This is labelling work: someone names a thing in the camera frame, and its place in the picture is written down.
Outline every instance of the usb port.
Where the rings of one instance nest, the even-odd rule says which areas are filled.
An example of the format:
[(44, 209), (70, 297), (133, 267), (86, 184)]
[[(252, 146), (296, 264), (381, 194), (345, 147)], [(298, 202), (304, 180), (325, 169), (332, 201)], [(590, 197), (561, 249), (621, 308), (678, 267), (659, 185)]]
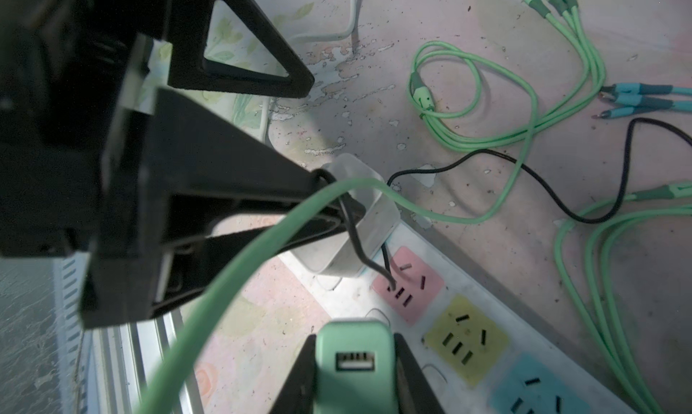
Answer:
[(336, 353), (336, 370), (354, 371), (354, 370), (375, 370), (375, 353), (374, 352), (337, 352)]

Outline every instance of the pink socket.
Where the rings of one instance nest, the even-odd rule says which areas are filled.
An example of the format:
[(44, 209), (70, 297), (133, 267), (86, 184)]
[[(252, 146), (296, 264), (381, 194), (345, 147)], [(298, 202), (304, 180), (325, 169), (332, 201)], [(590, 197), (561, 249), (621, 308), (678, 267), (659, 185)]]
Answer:
[(390, 290), (383, 276), (377, 276), (372, 288), (404, 321), (413, 325), (444, 287), (444, 280), (408, 247), (400, 247), (390, 263), (396, 289)]

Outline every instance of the peeling paint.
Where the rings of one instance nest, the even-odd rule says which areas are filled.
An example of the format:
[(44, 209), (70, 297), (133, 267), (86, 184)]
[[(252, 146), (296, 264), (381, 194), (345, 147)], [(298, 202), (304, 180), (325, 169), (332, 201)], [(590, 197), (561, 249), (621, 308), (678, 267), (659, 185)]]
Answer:
[[(430, 164), (425, 164), (418, 169), (433, 169), (433, 168), (434, 168), (434, 166), (432, 166)], [(435, 176), (436, 175), (437, 174), (411, 174), (411, 177), (418, 180), (418, 182), (420, 184), (429, 188), (429, 187), (433, 187), (433, 185), (435, 184)]]
[(308, 148), (305, 150), (305, 154), (313, 155), (313, 156), (330, 155), (330, 154), (333, 154), (335, 151), (341, 150), (345, 146), (346, 146), (346, 144), (342, 143), (339, 146), (331, 147), (331, 148), (323, 148), (322, 150), (311, 150)]
[(294, 116), (293, 114), (282, 114), (281, 112), (271, 111), (272, 121), (286, 121), (292, 119)]
[(53, 375), (55, 375), (56, 372), (54, 370), (50, 371), (46, 375), (42, 377), (38, 377), (37, 379), (34, 380), (34, 387), (36, 387), (36, 390), (39, 390), (42, 385), (46, 384), (47, 382), (50, 382), (50, 380), (53, 379)]
[(429, 218), (427, 218), (425, 216), (421, 216), (420, 214), (416, 214), (416, 213), (411, 214), (411, 219), (413, 219), (416, 223), (418, 223), (420, 228), (423, 228), (423, 229), (428, 229), (433, 225), (432, 220), (430, 220)]
[(357, 97), (353, 99), (353, 101), (360, 100), (361, 98), (366, 98), (368, 96), (372, 96), (375, 93), (379, 93), (380, 91), (385, 91), (385, 90), (393, 90), (396, 87), (396, 85), (388, 85), (386, 87), (378, 88), (377, 90), (372, 90), (371, 92), (364, 94), (363, 96)]
[(352, 54), (353, 50), (351, 48), (346, 49), (345, 54), (342, 54), (340, 49), (333, 49), (329, 53), (329, 61), (307, 65), (308, 70), (315, 75), (316, 82), (316, 84), (310, 90), (307, 100), (312, 101), (318, 97), (326, 95), (324, 88), (328, 85), (337, 82), (349, 81), (358, 77), (358, 74), (355, 74), (353, 76), (342, 78), (339, 74), (340, 71), (338, 70), (338, 66), (348, 61)]

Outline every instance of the floor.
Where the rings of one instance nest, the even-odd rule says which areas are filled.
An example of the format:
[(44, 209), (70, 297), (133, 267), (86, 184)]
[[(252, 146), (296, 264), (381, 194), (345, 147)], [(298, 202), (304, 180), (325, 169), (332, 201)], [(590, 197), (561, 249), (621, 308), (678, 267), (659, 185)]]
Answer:
[[(257, 2), (285, 36), (340, 29), (348, 14), (347, 0)], [(608, 82), (692, 86), (690, 0), (580, 3), (586, 31), (606, 63)], [(222, 19), (217, 14), (212, 27), (226, 25)], [(445, 40), (520, 74), (538, 92), (542, 109), (561, 98), (581, 72), (566, 41), (519, 0), (359, 0), (357, 25), (353, 36), (342, 42), (295, 46), (315, 74), (316, 85), (306, 99), (281, 99), (271, 107), (271, 144), (307, 169), (350, 152), (388, 177), (403, 168), (444, 166), (459, 157), (441, 150), (405, 97), (412, 56), (427, 40)], [(234, 40), (233, 32), (224, 34), (226, 41)], [(243, 40), (238, 50), (247, 53), (253, 43)], [(226, 52), (215, 49), (211, 55)], [(245, 55), (260, 58), (261, 63), (261, 51)], [(524, 93), (495, 74), (483, 73), (479, 107), (448, 124), (470, 136), (524, 124), (529, 114)], [(463, 64), (435, 61), (421, 74), (437, 106), (458, 110), (471, 100), (471, 74)], [(191, 96), (256, 133), (261, 98), (246, 101), (237, 95), (202, 93)], [(527, 160), (573, 209), (617, 192), (627, 119), (590, 118), (604, 109), (606, 104), (594, 101), (540, 133)], [(692, 133), (688, 116), (670, 112), (652, 116)], [(518, 146), (504, 150), (516, 156)], [(673, 135), (637, 128), (630, 190), (690, 179), (690, 167), (692, 152)], [(433, 211), (479, 215), (496, 199), (508, 174), (505, 162), (478, 157), (437, 175), (432, 182), (404, 177), (394, 188)], [(402, 219), (423, 237), (619, 392), (563, 291), (551, 258), (553, 238), (564, 218), (527, 175), (520, 176), (501, 211), (481, 225), (447, 225), (402, 212)], [(583, 293), (580, 257), (590, 229), (578, 229), (565, 246), (566, 261), (572, 263)], [(613, 256), (614, 284), (626, 332), (644, 376), (671, 413), (686, 412), (683, 407), (692, 405), (688, 392), (692, 321), (687, 319), (692, 299), (686, 289), (692, 285), (692, 273), (684, 247), (689, 238), (692, 224), (688, 220), (656, 219), (626, 234)], [(268, 408), (302, 340), (327, 319), (281, 263), (266, 263), (229, 310), (197, 368), (200, 388), (210, 389), (207, 412)], [(244, 390), (257, 388), (252, 383), (258, 382), (262, 394), (248, 398)]]
[(69, 381), (58, 346), (53, 260), (2, 258), (0, 272), (0, 412), (59, 413), (68, 403), (61, 384)]

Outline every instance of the black cable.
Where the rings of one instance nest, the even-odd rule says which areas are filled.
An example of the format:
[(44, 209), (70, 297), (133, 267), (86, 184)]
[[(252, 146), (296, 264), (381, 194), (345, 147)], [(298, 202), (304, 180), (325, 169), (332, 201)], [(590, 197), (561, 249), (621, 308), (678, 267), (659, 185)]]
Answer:
[[(624, 150), (624, 157), (623, 157), (623, 162), (622, 162), (622, 176), (620, 178), (620, 187), (617, 192), (617, 197), (615, 198), (615, 202), (613, 203), (610, 211), (608, 211), (606, 214), (598, 217), (598, 218), (584, 218), (578, 214), (576, 214), (574, 211), (570, 210), (567, 208), (565, 203), (558, 197), (558, 195), (553, 191), (553, 188), (550, 187), (550, 185), (539, 175), (537, 174), (533, 169), (529, 168), (528, 166), (522, 164), (522, 169), (525, 170), (527, 173), (529, 173), (530, 176), (536, 179), (536, 181), (543, 186), (546, 192), (550, 195), (550, 197), (555, 201), (555, 203), (560, 207), (560, 210), (564, 211), (565, 214), (567, 214), (570, 218), (576, 220), (577, 222), (582, 222), (586, 224), (598, 224), (598, 223), (603, 223), (606, 220), (611, 219), (613, 216), (617, 214), (617, 212), (620, 210), (620, 207), (622, 207), (622, 203), (625, 200), (625, 194), (627, 190), (627, 181), (629, 180), (630, 176), (630, 153), (632, 151), (632, 138), (634, 136), (635, 132), (635, 126), (638, 123), (645, 123), (645, 124), (651, 124), (651, 125), (657, 125), (661, 128), (666, 129), (667, 131), (671, 133), (675, 133), (676, 135), (679, 136), (683, 141), (687, 142), (690, 146), (692, 146), (692, 137), (688, 135), (687, 133), (683, 132), (679, 128), (675, 127), (672, 124), (666, 123), (665, 121), (657, 120), (657, 119), (650, 119), (650, 118), (644, 118), (644, 117), (637, 117), (630, 121), (630, 124), (627, 126), (627, 136), (625, 138), (625, 150)], [(481, 150), (476, 150), (472, 151), (469, 154), (463, 156), (461, 159), (457, 160), (451, 165), (445, 166), (443, 168), (435, 168), (435, 169), (407, 169), (407, 170), (400, 170), (398, 173), (394, 173), (388, 180), (387, 180), (387, 186), (391, 186), (393, 181), (402, 175), (407, 175), (407, 174), (436, 174), (436, 173), (443, 173), (444, 171), (450, 170), (452, 168), (455, 168), (462, 164), (463, 162), (471, 159), (475, 155), (479, 154), (487, 154), (487, 155), (493, 155), (497, 157), (501, 157), (502, 159), (509, 160), (512, 163), (516, 163), (517, 159), (515, 159), (512, 156), (508, 156), (504, 153), (497, 152), (494, 150), (487, 150), (487, 149), (481, 149)], [(387, 256), (387, 250), (384, 245), (382, 245), (382, 256), (385, 260), (385, 268), (387, 271), (391, 272), (390, 268), (390, 263), (389, 263), (389, 258)]]
[[(327, 183), (331, 184), (336, 181), (336, 178), (330, 173), (328, 170), (319, 168), (314, 171), (313, 173), (316, 174), (318, 177), (322, 177), (327, 181)], [(348, 231), (348, 235), (351, 238), (351, 243), (353, 244), (353, 248), (356, 251), (356, 255), (358, 255), (358, 259), (360, 260), (361, 263), (364, 265), (367, 265), (374, 271), (377, 271), (380, 273), (382, 276), (384, 276), (387, 281), (390, 283), (390, 288), (393, 290), (396, 288), (396, 281), (394, 280), (394, 277), (392, 276), (391, 271), (385, 270), (380, 264), (375, 263), (373, 260), (368, 258), (368, 256), (365, 254), (363, 251), (363, 245), (360, 243), (360, 238), (358, 236), (358, 229), (356, 228), (356, 223), (354, 221), (353, 213), (351, 212), (351, 208), (346, 204), (346, 202), (343, 200), (343, 196), (341, 195), (339, 197), (339, 204), (341, 205), (341, 211), (344, 215), (344, 220), (346, 224), (346, 230)]]

